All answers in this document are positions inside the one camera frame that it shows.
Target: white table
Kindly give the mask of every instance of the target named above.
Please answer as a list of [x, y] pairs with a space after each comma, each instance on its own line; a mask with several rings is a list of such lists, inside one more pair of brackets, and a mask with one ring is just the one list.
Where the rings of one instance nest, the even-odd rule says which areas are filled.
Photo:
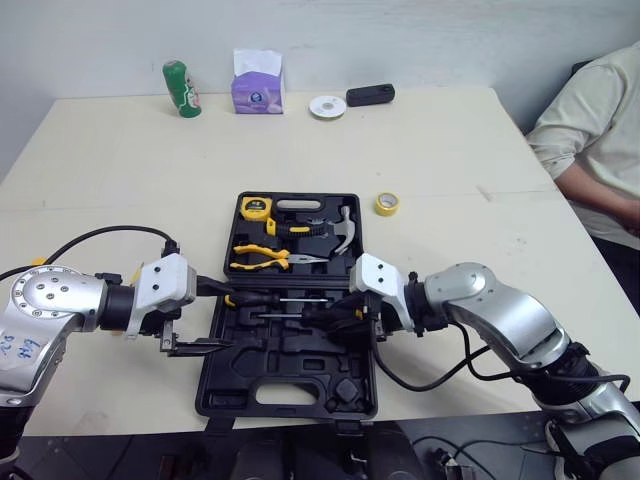
[[[57, 101], [0, 186], [0, 270], [90, 229], [136, 223], [167, 231], [199, 272], [223, 278], [240, 192], [354, 192], [367, 251], [422, 275], [460, 261], [490, 266], [541, 300], [596, 362], [634, 376], [629, 394], [639, 397], [640, 321], [491, 89], [402, 91], [392, 104], [350, 109], [333, 122], [308, 114], [313, 96], [288, 95], [283, 116], [239, 116], [228, 95], [203, 95], [195, 119], [177, 117], [166, 96]], [[373, 213], [383, 190], [401, 198], [393, 217]], [[105, 235], [61, 263], [130, 276], [160, 247], [144, 234]], [[211, 299], [185, 308], [181, 338], [206, 336], [212, 308]], [[381, 349], [416, 383], [462, 356], [452, 329], [423, 339], [396, 334]], [[504, 370], [485, 357], [484, 371]], [[206, 419], [193, 405], [201, 365], [166, 358], [152, 338], [74, 334], [27, 433], [200, 430]], [[428, 393], [405, 391], [380, 372], [377, 381], [378, 420], [536, 408], [514, 382], [482, 383], [466, 371]]]

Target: yellow tape roll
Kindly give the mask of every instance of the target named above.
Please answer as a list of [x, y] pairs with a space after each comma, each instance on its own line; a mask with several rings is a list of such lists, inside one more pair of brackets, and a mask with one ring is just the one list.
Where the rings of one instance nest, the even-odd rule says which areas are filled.
[[383, 192], [376, 197], [375, 210], [378, 215], [388, 217], [396, 213], [400, 200], [393, 193]]

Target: black cable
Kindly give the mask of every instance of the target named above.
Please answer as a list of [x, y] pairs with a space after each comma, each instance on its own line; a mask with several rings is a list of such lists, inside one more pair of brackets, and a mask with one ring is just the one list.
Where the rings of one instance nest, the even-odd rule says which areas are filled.
[[[413, 442], [411, 442], [411, 446], [415, 447], [418, 443], [423, 442], [425, 440], [437, 440], [439, 442], [442, 443], [446, 443], [447, 445], [449, 445], [451, 448], [455, 448], [456, 450], [460, 449], [460, 446], [453, 443], [451, 440], [447, 440], [446, 438], [442, 438], [442, 437], [438, 437], [435, 435], [426, 435], [424, 437], [420, 437], [415, 439]], [[471, 460], [473, 463], [475, 463], [478, 467], [480, 467], [482, 469], [482, 471], [484, 471], [484, 473], [486, 473], [487, 475], [489, 475], [489, 477], [492, 480], [497, 480], [497, 478], [495, 477], [495, 475], [493, 475], [489, 469], [487, 467], [485, 467], [484, 465], [482, 465], [478, 460], [476, 460], [474, 457], [472, 457], [469, 453], [462, 451], [462, 454], [467, 457], [469, 460]]]
[[13, 275], [17, 275], [18, 273], [26, 272], [30, 268], [33, 268], [33, 265], [25, 265], [24, 267], [14, 268], [7, 272], [0, 274], [0, 282], [6, 278], [12, 277]]
[[531, 445], [534, 443], [545, 443], [544, 440], [529, 440], [528, 442], [501, 442], [499, 440], [470, 440], [468, 442], [460, 445], [455, 453], [452, 455], [452, 458], [455, 460], [458, 455], [461, 453], [465, 453], [465, 450], [473, 445], [477, 445], [479, 443], [490, 443], [492, 445], [504, 445], [505, 447], [522, 447], [524, 445]]
[[622, 382], [620, 384], [620, 391], [624, 393], [629, 384], [631, 383], [631, 377], [624, 374], [615, 374], [615, 375], [600, 375], [597, 377], [565, 377], [558, 375], [548, 375], [545, 373], [533, 373], [533, 372], [505, 372], [498, 373], [495, 375], [482, 375], [478, 373], [478, 371], [473, 366], [473, 358], [471, 358], [471, 343], [469, 342], [469, 333], [467, 329], [464, 328], [463, 325], [458, 322], [451, 322], [451, 325], [458, 328], [462, 332], [462, 337], [464, 339], [464, 353], [465, 359], [467, 360], [467, 366], [469, 367], [469, 371], [471, 374], [476, 377], [478, 380], [483, 380], [485, 382], [492, 382], [495, 380], [503, 380], [505, 378], [516, 378], [516, 377], [540, 377], [554, 382], [565, 382], [565, 383], [605, 383], [605, 382]]
[[544, 378], [549, 380], [553, 380], [554, 382], [569, 382], [569, 383], [605, 383], [605, 382], [622, 382], [620, 383], [620, 391], [622, 393], [626, 392], [629, 384], [631, 383], [631, 377], [625, 374], [615, 374], [615, 375], [600, 375], [597, 377], [565, 377], [565, 376], [557, 376], [557, 375], [544, 375]]
[[384, 361], [382, 360], [382, 357], [380, 356], [380, 350], [378, 349], [378, 341], [376, 340], [376, 330], [375, 330], [374, 322], [371, 322], [371, 350], [373, 352], [373, 358], [376, 360], [376, 363], [378, 364], [378, 366], [380, 366], [380, 369], [384, 373], [386, 373], [391, 380], [396, 382], [401, 387], [406, 388], [407, 390], [411, 390], [412, 392], [427, 392], [429, 390], [433, 390], [434, 388], [442, 385], [444, 382], [446, 382], [451, 377], [453, 377], [456, 373], [462, 370], [465, 366], [467, 366], [469, 362], [471, 362], [474, 358], [477, 358], [483, 353], [488, 352], [490, 348], [487, 346], [484, 346], [473, 353], [469, 353], [469, 355], [465, 356], [464, 360], [458, 362], [451, 370], [449, 370], [443, 376], [438, 378], [436, 381], [431, 382], [427, 385], [420, 385], [420, 386], [411, 385], [410, 383], [405, 382], [400, 377], [398, 377], [395, 373], [393, 373], [393, 371], [391, 371], [391, 369], [387, 366], [387, 364], [384, 363]]
[[135, 435], [129, 435], [129, 439], [127, 440], [127, 443], [125, 444], [124, 448], [120, 452], [120, 455], [118, 455], [118, 458], [116, 458], [116, 461], [113, 464], [113, 466], [111, 467], [111, 469], [109, 470], [109, 473], [105, 477], [105, 480], [111, 480], [112, 478], [115, 478], [114, 474], [116, 473], [116, 470], [118, 469], [118, 467], [122, 463], [122, 460], [124, 460], [124, 457], [127, 454], [127, 451], [129, 450], [129, 447], [131, 446], [131, 442], [133, 442], [134, 436]]
[[21, 480], [34, 480], [34, 478], [31, 475], [29, 475], [27, 472], [25, 472], [22, 468], [18, 467], [17, 465], [13, 466], [13, 471], [11, 473], [18, 475]]
[[[137, 231], [137, 232], [146, 232], [146, 233], [151, 233], [151, 234], [154, 234], [154, 235], [158, 235], [158, 236], [160, 236], [160, 237], [165, 239], [165, 242], [166, 242], [165, 243], [165, 250], [166, 249], [177, 249], [177, 243], [175, 242], [175, 240], [173, 240], [169, 235], [164, 233], [162, 230], [158, 230], [157, 228], [142, 227], [140, 225], [113, 225], [111, 227], [103, 227], [103, 228], [98, 228], [97, 230], [92, 230], [92, 231], [87, 232], [87, 233], [85, 233], [83, 235], [80, 235], [79, 237], [74, 238], [70, 242], [65, 243], [62, 247], [60, 247], [58, 250], [56, 250], [49, 258], [47, 258], [44, 261], [43, 265], [51, 265], [58, 258], [60, 258], [64, 253], [66, 253], [71, 248], [73, 248], [76, 245], [78, 245], [80, 242], [83, 242], [83, 241], [87, 240], [88, 238], [95, 237], [96, 235], [101, 235], [103, 233], [120, 232], [120, 231]], [[27, 271], [30, 268], [33, 268], [35, 266], [36, 265], [25, 265], [24, 267], [14, 268], [12, 270], [4, 272], [4, 273], [0, 274], [0, 282], [2, 280], [5, 280], [6, 278], [9, 278], [9, 277], [13, 276], [13, 275], [17, 275], [18, 273], [25, 272], [25, 271]]]
[[60, 258], [63, 253], [67, 252], [69, 249], [71, 249], [72, 247], [75, 247], [77, 244], [87, 240], [88, 238], [95, 237], [96, 235], [100, 235], [103, 233], [120, 232], [120, 231], [147, 232], [147, 233], [152, 233], [154, 235], [158, 235], [164, 238], [168, 242], [174, 241], [169, 235], [167, 235], [163, 231], [158, 230], [156, 228], [142, 227], [140, 225], [113, 225], [111, 227], [103, 227], [103, 228], [98, 228], [97, 230], [92, 230], [83, 235], [80, 235], [79, 237], [74, 238], [70, 242], [65, 243], [62, 247], [56, 250], [49, 258], [45, 260], [44, 265], [52, 264], [58, 258]]

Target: beige shirt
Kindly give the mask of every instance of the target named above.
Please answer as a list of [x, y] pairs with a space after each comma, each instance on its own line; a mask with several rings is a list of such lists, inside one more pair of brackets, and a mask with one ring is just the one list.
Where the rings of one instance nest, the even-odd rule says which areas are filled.
[[[640, 42], [581, 68], [527, 140], [554, 180], [575, 161], [617, 193], [640, 198]], [[571, 204], [591, 235], [640, 250], [616, 219]]]

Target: black plastic toolbox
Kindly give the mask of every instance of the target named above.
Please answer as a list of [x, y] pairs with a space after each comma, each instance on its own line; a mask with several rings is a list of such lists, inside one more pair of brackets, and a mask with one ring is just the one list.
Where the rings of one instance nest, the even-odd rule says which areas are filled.
[[[281, 238], [267, 233], [263, 221], [247, 221], [240, 210], [246, 197], [271, 200], [270, 216], [278, 225], [328, 225], [322, 236]], [[343, 220], [348, 206], [355, 222], [353, 241], [341, 255], [334, 250], [344, 237], [332, 223]], [[368, 336], [362, 341], [336, 341], [322, 328], [295, 318], [258, 318], [261, 313], [300, 313], [303, 308], [326, 308], [348, 295], [349, 270], [363, 253], [360, 202], [353, 194], [245, 192], [239, 195], [225, 257], [224, 272], [237, 290], [277, 293], [286, 298], [327, 298], [323, 304], [279, 303], [277, 306], [216, 304], [211, 337], [234, 346], [205, 358], [196, 410], [231, 425], [236, 417], [298, 417], [334, 420], [341, 424], [371, 418], [377, 411], [374, 363]], [[256, 244], [274, 250], [328, 258], [326, 263], [292, 264], [288, 269], [255, 271], [231, 269], [232, 262], [257, 264], [261, 254], [238, 255], [233, 247]], [[265, 404], [256, 393], [262, 385], [287, 383], [302, 388], [313, 404]]]

